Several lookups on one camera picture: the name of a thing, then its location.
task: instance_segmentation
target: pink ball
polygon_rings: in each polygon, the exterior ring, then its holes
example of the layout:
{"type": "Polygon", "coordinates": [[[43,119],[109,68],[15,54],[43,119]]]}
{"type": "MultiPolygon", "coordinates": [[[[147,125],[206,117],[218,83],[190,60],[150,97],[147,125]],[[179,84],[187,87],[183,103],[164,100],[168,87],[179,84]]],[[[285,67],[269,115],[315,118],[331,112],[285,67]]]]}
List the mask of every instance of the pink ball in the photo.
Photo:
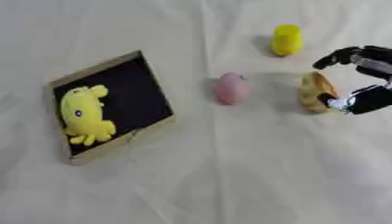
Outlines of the pink ball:
{"type": "Polygon", "coordinates": [[[213,93],[221,104],[234,105],[249,96],[250,85],[237,73],[225,73],[215,85],[213,93]]]}

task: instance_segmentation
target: white cloth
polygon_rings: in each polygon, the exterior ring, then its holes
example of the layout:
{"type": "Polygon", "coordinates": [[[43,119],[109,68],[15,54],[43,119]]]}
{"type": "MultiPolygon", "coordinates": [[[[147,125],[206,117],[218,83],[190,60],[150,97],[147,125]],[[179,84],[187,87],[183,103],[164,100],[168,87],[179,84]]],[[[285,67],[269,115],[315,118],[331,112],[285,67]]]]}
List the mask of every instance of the white cloth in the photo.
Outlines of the white cloth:
{"type": "MultiPolygon", "coordinates": [[[[0,0],[0,223],[392,223],[390,108],[310,115],[311,64],[346,46],[392,47],[388,0],[0,0]],[[305,48],[270,55],[274,27],[305,48]],[[178,115],[155,141],[70,166],[43,97],[53,79],[141,49],[178,115]],[[254,86],[219,106],[226,72],[254,86]]],[[[325,75],[342,95],[375,83],[325,75]]]]}

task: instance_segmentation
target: yellow plush toy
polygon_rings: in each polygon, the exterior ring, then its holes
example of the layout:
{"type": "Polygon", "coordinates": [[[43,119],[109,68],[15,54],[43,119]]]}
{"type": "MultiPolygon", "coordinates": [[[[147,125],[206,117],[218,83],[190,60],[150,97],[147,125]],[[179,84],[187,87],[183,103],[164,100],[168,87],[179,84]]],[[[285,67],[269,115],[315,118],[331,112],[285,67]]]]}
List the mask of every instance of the yellow plush toy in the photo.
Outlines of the yellow plush toy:
{"type": "Polygon", "coordinates": [[[108,94],[103,85],[77,87],[69,90],[61,99],[60,111],[66,123],[66,133],[72,136],[71,144],[89,146],[108,141],[116,133],[111,121],[102,120],[103,103],[99,98],[108,94]]]}

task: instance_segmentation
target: open box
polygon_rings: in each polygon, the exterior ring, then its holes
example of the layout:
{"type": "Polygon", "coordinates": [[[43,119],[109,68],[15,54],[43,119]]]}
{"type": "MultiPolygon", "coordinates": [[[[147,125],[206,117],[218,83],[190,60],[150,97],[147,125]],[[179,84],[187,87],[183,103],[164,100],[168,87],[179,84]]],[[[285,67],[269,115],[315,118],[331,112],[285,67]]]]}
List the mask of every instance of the open box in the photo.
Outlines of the open box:
{"type": "Polygon", "coordinates": [[[133,143],[174,118],[158,80],[139,51],[69,74],[50,82],[49,86],[61,142],[74,165],[83,165],[114,148],[133,143]],[[108,89],[108,95],[100,98],[105,105],[103,120],[112,121],[116,133],[105,143],[70,144],[60,114],[61,98],[70,89],[96,85],[108,89]]]}

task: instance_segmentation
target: wooden bowl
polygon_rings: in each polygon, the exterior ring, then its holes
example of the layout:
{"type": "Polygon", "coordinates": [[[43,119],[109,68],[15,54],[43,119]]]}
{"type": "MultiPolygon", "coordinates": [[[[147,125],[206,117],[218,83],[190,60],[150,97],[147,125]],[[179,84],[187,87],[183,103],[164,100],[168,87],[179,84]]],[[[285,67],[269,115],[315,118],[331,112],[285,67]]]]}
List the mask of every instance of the wooden bowl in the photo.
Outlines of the wooden bowl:
{"type": "Polygon", "coordinates": [[[328,112],[329,108],[317,98],[322,93],[328,93],[339,98],[335,87],[324,75],[318,72],[305,75],[299,89],[299,99],[304,107],[316,113],[328,112]]]}

